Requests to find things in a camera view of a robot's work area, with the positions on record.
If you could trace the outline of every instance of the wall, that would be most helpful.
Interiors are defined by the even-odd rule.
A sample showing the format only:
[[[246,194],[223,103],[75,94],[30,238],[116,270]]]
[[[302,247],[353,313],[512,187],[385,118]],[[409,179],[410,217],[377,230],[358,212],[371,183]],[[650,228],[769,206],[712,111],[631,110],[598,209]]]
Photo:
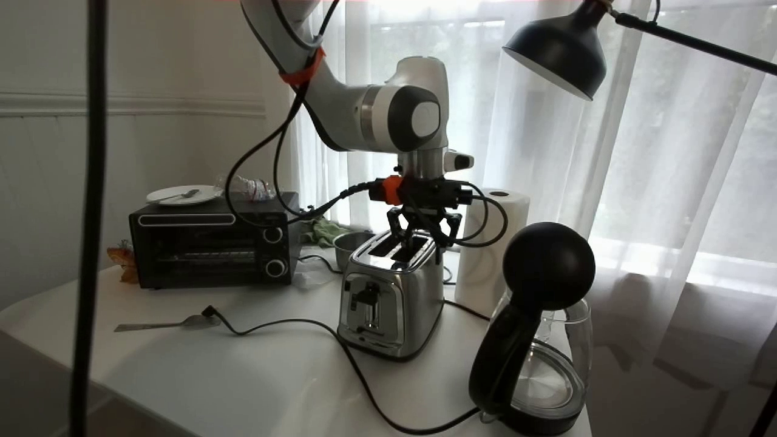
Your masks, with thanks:
[[[85,183],[85,3],[0,14],[0,309],[75,280]],[[124,0],[110,22],[104,246],[151,189],[221,183],[283,120],[286,90],[239,0]],[[246,167],[270,178],[270,155]]]

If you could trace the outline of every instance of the white curtain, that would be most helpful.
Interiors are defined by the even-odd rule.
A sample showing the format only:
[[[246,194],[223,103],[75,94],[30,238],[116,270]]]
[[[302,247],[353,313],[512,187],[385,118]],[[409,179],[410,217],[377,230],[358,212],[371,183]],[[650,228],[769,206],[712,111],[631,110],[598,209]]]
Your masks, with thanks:
[[[500,51],[522,24],[576,7],[579,0],[354,0],[340,5],[325,51],[351,85],[391,79],[404,56],[442,58],[451,148],[476,155],[473,171],[451,178],[525,192],[530,222],[562,222],[591,238],[601,268],[591,291],[595,427],[749,430],[777,369],[777,79],[609,17],[598,31],[609,70],[593,103]],[[614,7],[653,17],[648,0]],[[758,58],[777,54],[775,0],[663,3],[661,24]],[[397,165],[393,155],[332,153],[308,121],[297,126],[298,187],[310,204]],[[354,196],[331,220],[387,228],[385,212]],[[682,425],[641,411],[627,416],[643,430],[633,433],[608,411],[623,402],[646,409],[658,394],[637,392],[658,388],[693,402],[673,411]],[[745,392],[756,402],[735,413],[731,398]]]

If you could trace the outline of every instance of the white table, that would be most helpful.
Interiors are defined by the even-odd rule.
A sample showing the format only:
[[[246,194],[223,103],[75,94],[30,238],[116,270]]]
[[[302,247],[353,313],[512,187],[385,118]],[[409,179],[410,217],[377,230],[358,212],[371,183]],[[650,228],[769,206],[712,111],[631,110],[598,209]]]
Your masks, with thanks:
[[[313,325],[280,325],[251,338],[234,338],[223,325],[115,334],[119,324],[182,320],[207,306],[216,306],[236,328],[289,317],[336,328],[340,277],[321,262],[302,262],[295,285],[278,290],[145,291],[122,285],[119,275],[116,268],[100,275],[96,381],[195,436],[399,436],[369,406],[338,342]],[[0,312],[0,330],[70,366],[75,297],[75,285],[64,285],[25,298]],[[444,306],[433,341],[415,359],[354,355],[397,422],[433,427],[473,409],[467,385],[483,334],[483,320]],[[514,433],[472,419],[444,436]],[[587,413],[568,436],[591,436]]]

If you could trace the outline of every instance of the lamp arm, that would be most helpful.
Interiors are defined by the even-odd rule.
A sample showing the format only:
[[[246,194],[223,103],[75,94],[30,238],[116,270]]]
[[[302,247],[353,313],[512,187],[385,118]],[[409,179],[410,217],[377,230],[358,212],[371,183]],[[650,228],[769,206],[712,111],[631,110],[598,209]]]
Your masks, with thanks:
[[[646,34],[653,34],[653,37],[661,37],[661,40],[667,40],[667,42],[676,42],[676,45],[682,45],[682,46],[690,46],[690,48],[697,48],[697,51],[704,51],[704,54],[712,54],[712,56],[720,56],[720,58],[756,68],[756,70],[762,70],[762,74],[769,74],[769,75],[777,75],[777,65],[768,64],[762,58],[752,58],[749,54],[731,51],[727,46],[717,46],[717,45],[694,40],[694,37],[658,28],[657,22],[643,22],[643,20],[638,20],[633,14],[623,14],[623,13],[614,13],[614,11],[609,14],[623,28],[631,28],[631,29],[638,29],[638,31],[646,31]]]

